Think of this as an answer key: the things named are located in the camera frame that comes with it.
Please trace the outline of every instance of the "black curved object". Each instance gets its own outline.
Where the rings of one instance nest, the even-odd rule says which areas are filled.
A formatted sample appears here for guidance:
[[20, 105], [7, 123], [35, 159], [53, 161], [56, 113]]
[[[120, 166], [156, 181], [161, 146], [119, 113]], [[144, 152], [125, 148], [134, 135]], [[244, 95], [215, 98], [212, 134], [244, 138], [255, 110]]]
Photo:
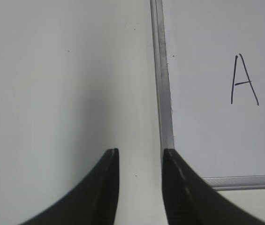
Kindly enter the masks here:
[[164, 150], [162, 193], [169, 225], [265, 225], [206, 184], [174, 149]]
[[118, 196], [119, 150], [112, 149], [72, 191], [22, 225], [112, 225]]

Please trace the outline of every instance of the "black marker writing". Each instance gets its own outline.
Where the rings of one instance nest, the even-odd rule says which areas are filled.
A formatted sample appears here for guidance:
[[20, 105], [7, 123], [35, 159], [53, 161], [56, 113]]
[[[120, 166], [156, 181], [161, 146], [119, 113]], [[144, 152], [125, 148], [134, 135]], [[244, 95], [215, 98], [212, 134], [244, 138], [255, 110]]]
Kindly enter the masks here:
[[236, 56], [235, 56], [234, 77], [233, 77], [233, 79], [232, 79], [231, 104], [233, 103], [233, 99], [234, 99], [234, 87], [237, 86], [237, 85], [241, 85], [241, 84], [249, 83], [249, 84], [250, 84], [250, 87], [251, 87], [251, 90], [252, 90], [252, 92], [253, 92], [253, 94], [254, 94], [254, 97], [255, 97], [256, 103], [257, 103], [257, 105], [259, 105], [259, 102], [258, 102], [258, 99], [257, 99], [256, 93], [255, 93], [255, 91], [254, 91], [254, 88], [253, 88], [253, 86], [252, 86], [251, 80], [250, 80], [249, 75], [248, 75], [248, 72], [247, 72], [247, 68], [246, 68], [246, 65], [245, 65], [244, 58], [243, 58], [242, 54], [239, 54], [239, 55], [240, 55], [240, 57], [241, 57], [241, 59], [242, 59], [242, 63], [243, 63], [243, 66], [244, 66], [244, 69], [245, 69], [245, 72], [246, 72], [246, 76], [247, 76], [248, 81], [240, 82], [240, 83], [236, 83], [236, 84], [235, 84], [236, 63], [237, 63], [237, 59], [238, 59], [238, 56], [236, 55]]

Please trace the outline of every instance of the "whiteboard frame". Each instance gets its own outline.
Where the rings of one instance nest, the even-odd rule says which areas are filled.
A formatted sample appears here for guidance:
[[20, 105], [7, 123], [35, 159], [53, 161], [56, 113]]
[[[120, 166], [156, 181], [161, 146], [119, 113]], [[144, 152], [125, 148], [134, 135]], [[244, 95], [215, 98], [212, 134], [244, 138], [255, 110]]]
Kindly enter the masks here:
[[[161, 159], [164, 149], [174, 149], [171, 91], [167, 66], [167, 48], [162, 0], [150, 0], [155, 77], [159, 112]], [[203, 178], [216, 190], [265, 188], [265, 176]]]

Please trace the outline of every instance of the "white surface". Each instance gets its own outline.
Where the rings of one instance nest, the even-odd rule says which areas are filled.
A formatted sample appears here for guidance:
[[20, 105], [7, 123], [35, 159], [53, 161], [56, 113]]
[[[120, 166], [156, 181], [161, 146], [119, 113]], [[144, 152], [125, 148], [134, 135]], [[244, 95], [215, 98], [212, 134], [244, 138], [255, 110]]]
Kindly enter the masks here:
[[219, 193], [248, 213], [265, 221], [265, 190], [220, 191]]
[[[202, 177], [265, 175], [265, 1], [164, 0], [175, 148]], [[235, 55], [249, 84], [235, 86]], [[239, 58], [235, 83], [247, 81]]]
[[120, 148], [115, 224], [167, 224], [146, 0], [0, 0], [0, 225]]

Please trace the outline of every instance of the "white wall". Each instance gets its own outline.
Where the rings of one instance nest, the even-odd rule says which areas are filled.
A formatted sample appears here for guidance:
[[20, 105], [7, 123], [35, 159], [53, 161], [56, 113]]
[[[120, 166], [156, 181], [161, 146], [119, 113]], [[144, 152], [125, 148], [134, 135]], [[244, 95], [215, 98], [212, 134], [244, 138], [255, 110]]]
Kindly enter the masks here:
[[220, 191], [219, 193], [248, 213], [265, 221], [265, 189]]
[[148, 0], [0, 0], [0, 225], [120, 148], [116, 224], [167, 224]]

